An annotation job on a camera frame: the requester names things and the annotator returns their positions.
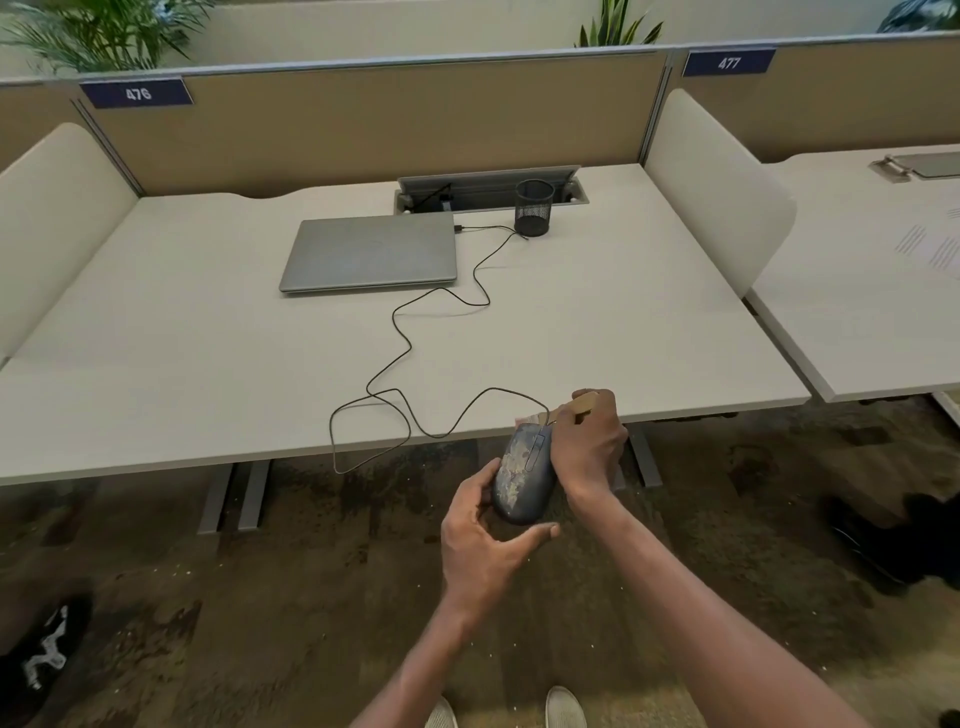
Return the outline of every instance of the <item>floor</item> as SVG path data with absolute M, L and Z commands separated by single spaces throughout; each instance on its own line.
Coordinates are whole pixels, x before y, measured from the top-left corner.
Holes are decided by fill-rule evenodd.
M 960 707 L 960 593 L 874 584 L 817 516 L 825 493 L 892 522 L 905 492 L 960 490 L 960 430 L 928 399 L 644 429 L 666 485 L 641 490 L 628 469 L 619 495 L 717 593 L 877 728 L 932 728 Z M 57 594 L 96 599 L 34 725 L 345 726 L 422 629 L 445 507 L 498 449 L 407 449 L 346 477 L 327 457 L 276 461 L 250 534 L 235 530 L 242 472 L 207 537 L 195 532 L 211 469 L 0 490 L 0 650 Z M 702 725 L 561 493 L 550 511 L 563 537 L 522 568 L 450 676 L 461 726 L 540 726 L 556 683 L 591 726 Z

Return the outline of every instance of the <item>pen holder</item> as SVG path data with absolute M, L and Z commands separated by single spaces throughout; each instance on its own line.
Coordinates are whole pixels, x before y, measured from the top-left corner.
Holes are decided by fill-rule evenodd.
M 550 230 L 554 188 L 544 180 L 524 180 L 516 186 L 514 230 L 524 237 L 540 237 Z

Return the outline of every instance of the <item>forearm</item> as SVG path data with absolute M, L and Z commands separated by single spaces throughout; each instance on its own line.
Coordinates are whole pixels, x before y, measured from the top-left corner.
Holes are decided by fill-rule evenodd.
M 422 728 L 467 638 L 467 620 L 441 600 L 403 664 L 351 728 Z
M 688 570 L 609 493 L 578 509 L 711 728 L 865 728 L 843 699 Z

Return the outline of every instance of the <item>wrist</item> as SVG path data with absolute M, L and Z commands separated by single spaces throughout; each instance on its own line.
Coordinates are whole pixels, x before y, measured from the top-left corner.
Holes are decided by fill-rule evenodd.
M 564 484 L 564 490 L 570 508 L 582 521 L 602 520 L 620 503 L 606 478 L 578 480 Z
M 441 597 L 430 622 L 445 632 L 459 649 L 469 641 L 482 620 L 483 616 L 476 610 L 469 609 L 447 592 Z

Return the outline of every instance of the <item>sneaker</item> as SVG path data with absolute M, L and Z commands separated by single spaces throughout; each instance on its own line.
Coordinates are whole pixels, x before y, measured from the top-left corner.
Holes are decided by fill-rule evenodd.
M 92 611 L 90 595 L 71 596 L 0 657 L 0 728 L 21 728 L 39 713 L 77 651 Z
M 546 728 L 587 728 L 584 709 L 566 688 L 551 688 L 546 694 Z
M 457 728 L 457 716 L 453 714 L 453 709 L 442 695 L 423 728 Z

